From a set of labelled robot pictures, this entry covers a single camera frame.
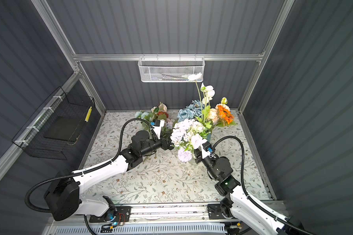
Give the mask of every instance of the black cable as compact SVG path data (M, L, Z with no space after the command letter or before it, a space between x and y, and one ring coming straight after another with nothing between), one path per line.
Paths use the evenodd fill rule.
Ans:
M240 148L242 149L242 164L241 164L241 166L240 166L240 183L241 183L241 185L242 185L242 189L243 189L243 191L244 191L246 197L247 197L257 208L259 208L261 211L263 211L265 214L269 215L269 216L272 217L273 219L275 219L275 220L277 220L277 221L279 221L279 222L281 222L281 223L283 223L283 224L285 224L285 225L287 225L287 226L289 226L289 227L291 227L291 228L293 228L293 229L295 229L295 230L297 230L297 231L299 231L299 232L302 232L302 233L305 233L305 234L308 234L308 235L316 235L316 234L311 233L311 232L308 232L308 231L306 231L306 230L304 230L304 229L298 228L298 227L292 225L291 223L289 223L289 222L287 222L287 221L285 221L285 220L283 220L283 219L278 218L276 215L274 215L274 214L272 214L271 212L269 212L268 210L264 209L264 208L263 208L261 205L259 205L254 199L252 199L251 197L248 196L248 192L247 192L247 190L246 190L246 188L245 188L245 183L244 183L244 179L243 179L244 162L245 162L245 150L244 150L242 141L240 141L239 138L237 138L236 136L233 136L233 135L225 136L225 137L219 139L215 144L213 144L212 150L213 150L213 152L214 152L216 146L217 146L221 141L223 141L223 140L225 140L225 139L235 139L236 141L239 142Z
M111 159L111 161L108 161L106 162L105 164L102 164L100 166L97 166L97 167L94 167L94 168L91 168L89 170L86 170L84 172L78 172L78 173L74 173L74 174L70 174L70 175L67 175L67 176L56 176L56 177L53 177L53 178L50 178L50 179L46 179L45 181L42 181L42 182L39 182L38 184L34 185L31 187L31 189L29 189L29 191L26 193L25 195L25 204L26 206L28 206L30 209L34 210L34 211L38 211L38 212L45 212L45 213L51 213L51 210L50 209L46 209L46 208L40 208L38 206L35 206L34 204L32 204L30 202L30 195L33 193L34 190L36 190L38 187L44 185L44 184L47 184L47 183L50 183L52 181L56 181L56 180L60 180L60 179L69 179L69 178L72 178L72 177L76 177L76 176L80 176L82 174L87 174L87 173L90 173L90 172L93 172L93 171L96 171L96 170L99 170L100 168L102 167L105 167L107 165L110 165L112 162L114 162L118 156L119 156L119 153L121 152L122 150L122 141L123 141L123 133L124 133L124 128L126 127L126 125L128 123L130 123L131 121L142 121L144 123L146 123L149 128L151 129L151 133L152 133L152 138L154 140L157 139L157 136L154 132L154 130L152 129L152 126L150 125L149 122L147 122L146 120L143 120L143 119L140 119L140 118L132 118L128 121L126 121L126 123L124 123L123 127L122 127L122 130L120 132L120 139L119 139L119 148L118 148L118 152L116 153L115 157L113 157Z
M252 229L251 227L248 227L248 228L246 228L245 230L240 231L237 235L245 234L245 233L247 233L248 231L250 231L251 229Z
M84 221L85 221L85 225L88 228L89 232L91 233L91 235L97 235L89 226L88 224L88 218L86 217L86 215L84 215Z

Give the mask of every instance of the black motor joint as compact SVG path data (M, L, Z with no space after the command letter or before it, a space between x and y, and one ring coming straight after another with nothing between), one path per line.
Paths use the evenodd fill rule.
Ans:
M120 155L126 159L128 170L135 168L143 161L143 156L155 153L158 148L163 150L172 150L170 135L161 137L160 139L150 139L149 132L140 130L131 138L132 143L128 148L120 152Z

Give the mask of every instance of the white flower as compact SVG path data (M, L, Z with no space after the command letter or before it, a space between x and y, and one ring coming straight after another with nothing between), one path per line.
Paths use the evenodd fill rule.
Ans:
M188 76L188 80L189 81L195 81L201 78L201 73L198 74L191 74L190 76Z
M217 107L218 107L219 105L221 105L224 109L227 109L227 110L230 111L229 106L227 106L227 105L225 105L225 104L217 104L217 105L216 105L216 109L218 109Z
M160 103L158 108L160 108L160 111L163 110L164 112L167 112L167 107L166 107L166 105L164 103Z
M226 97L223 97L223 98L221 99L221 104L224 104L224 105L227 104L227 99L226 99Z
M210 100L212 100L212 97L204 97L201 102L206 105Z
M208 114L208 119L212 120L214 125L217 124L219 118L217 116L217 110L216 109L210 109L209 114Z
M200 145L202 145L202 137L199 134L195 134L191 137L191 144L194 149L197 149Z
M194 119L185 119L183 121L181 121L180 123L176 123L174 125L174 129L180 129L183 131L186 131L190 128L190 126L193 124L195 120Z
M183 136L183 140L184 140L185 142L190 142L192 136L193 136L193 132L192 132L192 131L189 131L189 132L187 132L187 134L185 134L185 135Z
M192 127L191 127L195 132L197 133L200 133L202 132L205 127L203 126L203 124L201 124L200 122L196 121L192 124Z
M211 90L211 91L207 91L207 97L209 97L209 98L212 98L214 95L215 95L215 91L214 90Z
M182 138L183 138L183 135L185 133L186 133L185 131L181 131L179 129L174 129L173 133L171 133L171 136L170 136L170 139L171 139L172 143L176 144L179 141L181 141Z

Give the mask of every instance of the table surface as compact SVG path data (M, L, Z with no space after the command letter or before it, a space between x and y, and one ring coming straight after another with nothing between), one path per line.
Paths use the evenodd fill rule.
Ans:
M94 141L85 167L103 162L117 153L119 135L123 124L134 117L135 112L106 113L98 135ZM177 112L168 112L175 118ZM217 127L212 132L211 142L235 135L245 148L244 181L246 189L260 200L269 200L264 189L258 168L249 149L237 115L235 126ZM131 143L131 137L142 129L139 121L129 123L124 131L122 149ZM240 181L241 150L239 143L228 139L216 147L219 156L226 156ZM222 197L215 189L216 181L211 180L202 163L192 165L183 163L177 157L177 150L157 150L147 157L138 167L102 181L84 194L109 196L115 204L172 203L172 202L215 202Z

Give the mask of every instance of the white tulip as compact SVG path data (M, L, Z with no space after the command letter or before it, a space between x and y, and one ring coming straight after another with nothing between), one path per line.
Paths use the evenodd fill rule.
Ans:
M201 76L202 76L201 73L198 73L198 74L191 74L190 76L188 76L188 80L189 80L189 81L195 81L195 80L200 79Z

